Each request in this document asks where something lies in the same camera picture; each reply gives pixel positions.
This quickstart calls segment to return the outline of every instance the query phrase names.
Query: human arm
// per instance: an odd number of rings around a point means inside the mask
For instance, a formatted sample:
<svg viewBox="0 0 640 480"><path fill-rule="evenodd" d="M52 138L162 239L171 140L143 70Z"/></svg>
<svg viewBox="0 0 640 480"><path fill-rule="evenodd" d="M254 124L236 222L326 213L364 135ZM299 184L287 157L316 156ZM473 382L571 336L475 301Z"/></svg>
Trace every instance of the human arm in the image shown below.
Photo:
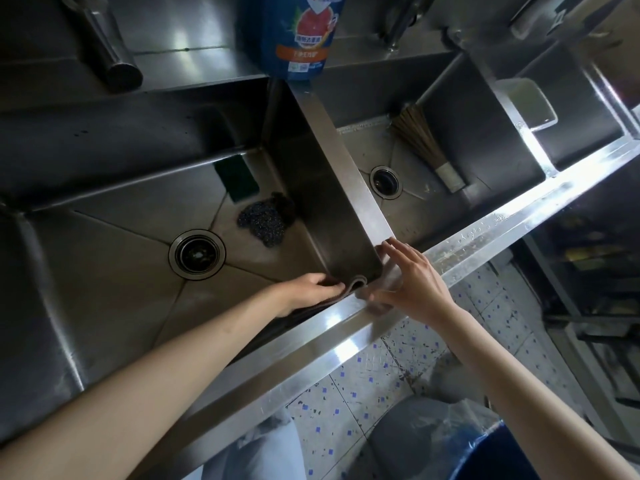
<svg viewBox="0 0 640 480"><path fill-rule="evenodd" d="M0 452L6 480L121 480L245 345L276 316L333 298L306 274L272 285L149 352Z"/></svg>
<svg viewBox="0 0 640 480"><path fill-rule="evenodd" d="M453 302L420 252L395 239L383 244L400 267L396 292L372 299L432 327L478 380L542 479L638 480L640 476L580 416Z"/></svg>

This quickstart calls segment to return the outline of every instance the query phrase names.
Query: bamboo brush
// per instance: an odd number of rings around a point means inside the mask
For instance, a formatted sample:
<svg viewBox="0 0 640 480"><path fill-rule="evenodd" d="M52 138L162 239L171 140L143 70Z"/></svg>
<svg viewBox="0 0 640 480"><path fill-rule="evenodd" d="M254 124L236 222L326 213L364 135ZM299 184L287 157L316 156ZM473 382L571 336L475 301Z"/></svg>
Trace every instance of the bamboo brush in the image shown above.
<svg viewBox="0 0 640 480"><path fill-rule="evenodd" d="M466 185L447 160L431 134L424 113L416 104L405 107L391 121L391 131L407 143L413 151L436 172L450 192L457 192Z"/></svg>

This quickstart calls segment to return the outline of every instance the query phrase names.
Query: sink drain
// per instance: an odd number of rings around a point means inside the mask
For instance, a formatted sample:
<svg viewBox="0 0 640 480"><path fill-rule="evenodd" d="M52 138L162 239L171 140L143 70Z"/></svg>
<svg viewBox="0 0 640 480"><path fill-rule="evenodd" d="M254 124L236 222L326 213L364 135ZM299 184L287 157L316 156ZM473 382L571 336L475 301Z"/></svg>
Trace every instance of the sink drain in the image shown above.
<svg viewBox="0 0 640 480"><path fill-rule="evenodd" d="M373 192L387 200L398 198L402 193L400 179L388 166L377 166L371 170L369 183Z"/></svg>
<svg viewBox="0 0 640 480"><path fill-rule="evenodd" d="M169 248L169 265L187 280L204 280L219 272L225 263L222 240L212 232L194 229L180 234Z"/></svg>

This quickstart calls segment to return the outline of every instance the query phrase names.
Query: blue dish soap bottle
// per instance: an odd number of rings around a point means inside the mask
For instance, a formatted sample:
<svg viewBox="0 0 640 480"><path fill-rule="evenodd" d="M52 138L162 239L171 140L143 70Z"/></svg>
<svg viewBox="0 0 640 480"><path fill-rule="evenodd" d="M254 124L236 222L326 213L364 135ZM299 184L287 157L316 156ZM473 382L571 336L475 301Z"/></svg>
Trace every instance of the blue dish soap bottle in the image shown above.
<svg viewBox="0 0 640 480"><path fill-rule="evenodd" d="M287 80L307 80L320 74L344 0L262 2L262 69Z"/></svg>

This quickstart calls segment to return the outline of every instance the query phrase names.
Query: person's left hand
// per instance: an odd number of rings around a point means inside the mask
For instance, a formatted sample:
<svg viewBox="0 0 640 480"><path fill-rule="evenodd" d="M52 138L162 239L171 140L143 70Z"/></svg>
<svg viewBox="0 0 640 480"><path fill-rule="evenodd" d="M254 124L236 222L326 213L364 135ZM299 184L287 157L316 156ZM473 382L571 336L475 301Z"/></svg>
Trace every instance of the person's left hand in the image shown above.
<svg viewBox="0 0 640 480"><path fill-rule="evenodd" d="M327 279L324 273L307 273L295 280L273 285L282 304L278 317L286 317L297 308L314 306L326 299L335 298L344 291L344 283L324 286L320 283Z"/></svg>

